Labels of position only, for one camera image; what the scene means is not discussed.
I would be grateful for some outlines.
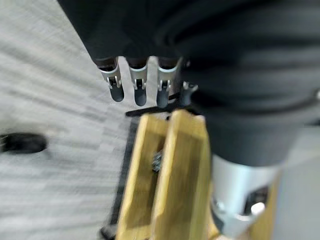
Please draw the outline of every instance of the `robotic hand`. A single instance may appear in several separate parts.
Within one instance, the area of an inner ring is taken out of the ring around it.
[[[147,58],[159,57],[157,103],[168,104],[177,59],[198,85],[213,153],[212,217],[235,237],[264,211],[299,129],[320,116],[320,6],[312,0],[58,0],[109,84],[146,102]]]

